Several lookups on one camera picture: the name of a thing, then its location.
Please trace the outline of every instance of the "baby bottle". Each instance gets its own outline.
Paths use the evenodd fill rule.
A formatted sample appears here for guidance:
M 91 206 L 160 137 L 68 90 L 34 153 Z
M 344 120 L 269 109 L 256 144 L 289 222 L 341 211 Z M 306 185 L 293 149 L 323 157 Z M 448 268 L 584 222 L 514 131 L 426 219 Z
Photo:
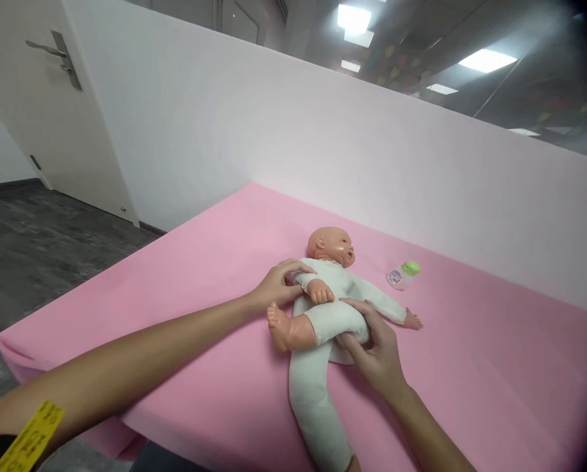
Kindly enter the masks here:
M 392 269 L 387 275 L 387 283 L 396 290 L 405 290 L 419 272 L 419 264 L 416 264 L 414 261 L 406 262 L 400 267 Z

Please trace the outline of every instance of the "ceiling light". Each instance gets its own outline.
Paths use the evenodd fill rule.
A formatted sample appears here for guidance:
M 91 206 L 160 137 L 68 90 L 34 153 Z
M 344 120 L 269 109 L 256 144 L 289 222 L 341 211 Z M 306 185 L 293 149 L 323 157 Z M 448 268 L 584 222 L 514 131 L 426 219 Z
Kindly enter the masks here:
M 455 90 L 454 88 L 445 87 L 444 85 L 440 85 L 440 84 L 429 85 L 427 88 L 429 90 L 433 90 L 434 92 L 441 93 L 443 95 L 449 95 L 449 94 L 457 92 L 457 90 Z
M 337 8 L 337 25 L 349 33 L 363 34 L 368 30 L 371 16 L 372 13 L 367 10 L 349 7 L 348 5 L 339 5 Z
M 373 36 L 374 33 L 372 31 L 366 31 L 361 34 L 355 34 L 349 30 L 344 31 L 344 41 L 363 47 L 370 47 Z
M 344 61 L 344 60 L 341 62 L 341 66 L 344 69 L 348 69 L 353 72 L 359 72 L 359 69 L 361 69 L 361 66 L 359 64 L 355 64 L 354 62 L 348 62 L 348 61 Z
M 474 54 L 471 54 L 466 59 L 459 62 L 460 66 L 468 67 L 479 72 L 492 72 L 507 66 L 512 62 L 516 62 L 516 58 L 501 54 L 500 52 L 491 51 L 489 49 L 481 49 Z
M 526 130 L 523 128 L 514 128 L 508 131 L 512 131 L 515 132 L 516 134 L 522 134 L 523 136 L 540 136 L 540 134 L 530 131 L 530 130 Z

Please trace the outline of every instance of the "pink foam mattress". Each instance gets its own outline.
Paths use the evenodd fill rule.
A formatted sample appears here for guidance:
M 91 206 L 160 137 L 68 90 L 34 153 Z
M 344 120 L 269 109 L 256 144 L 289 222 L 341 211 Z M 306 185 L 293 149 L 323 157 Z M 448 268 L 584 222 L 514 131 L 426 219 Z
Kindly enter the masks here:
M 251 184 L 0 333 L 21 381 L 100 344 L 237 297 L 320 226 L 351 235 L 357 275 L 420 315 L 398 329 L 409 382 L 480 471 L 568 470 L 587 442 L 587 312 Z M 385 281 L 422 267 L 407 291 Z M 263 317 L 244 326 L 85 439 L 132 458 L 143 437 L 214 471 L 306 471 L 288 400 L 289 356 Z M 388 408 L 353 366 L 328 383 L 364 471 L 412 471 Z

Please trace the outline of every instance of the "white sleeve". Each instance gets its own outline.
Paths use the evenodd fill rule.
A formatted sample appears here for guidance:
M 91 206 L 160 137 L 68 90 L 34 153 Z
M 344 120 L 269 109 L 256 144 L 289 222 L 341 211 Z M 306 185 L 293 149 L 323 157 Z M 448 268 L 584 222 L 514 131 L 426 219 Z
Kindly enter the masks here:
M 407 317 L 407 311 L 394 298 L 383 292 L 379 287 L 368 281 L 352 276 L 356 287 L 361 292 L 363 300 L 372 302 L 374 308 L 383 316 L 398 325 L 402 325 Z
M 318 270 L 317 261 L 315 259 L 305 258 L 305 259 L 300 259 L 300 262 L 308 265 L 309 267 L 311 267 L 311 269 L 314 269 L 315 271 Z M 302 289 L 305 291 L 305 293 L 307 293 L 308 283 L 311 282 L 313 279 L 319 279 L 319 278 L 320 278 L 320 276 L 317 274 L 309 274 L 309 273 L 302 272 L 302 271 L 294 272 L 291 276 L 292 283 L 300 284 L 302 286 Z

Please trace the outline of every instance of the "green bottle cap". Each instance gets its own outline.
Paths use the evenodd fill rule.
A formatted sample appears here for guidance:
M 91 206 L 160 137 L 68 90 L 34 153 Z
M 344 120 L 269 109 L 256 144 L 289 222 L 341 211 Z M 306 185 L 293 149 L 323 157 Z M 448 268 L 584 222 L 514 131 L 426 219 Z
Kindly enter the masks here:
M 401 265 L 400 268 L 403 269 L 404 273 L 406 273 L 407 275 L 411 275 L 412 277 L 420 273 L 420 264 L 414 261 L 406 262 L 403 265 Z

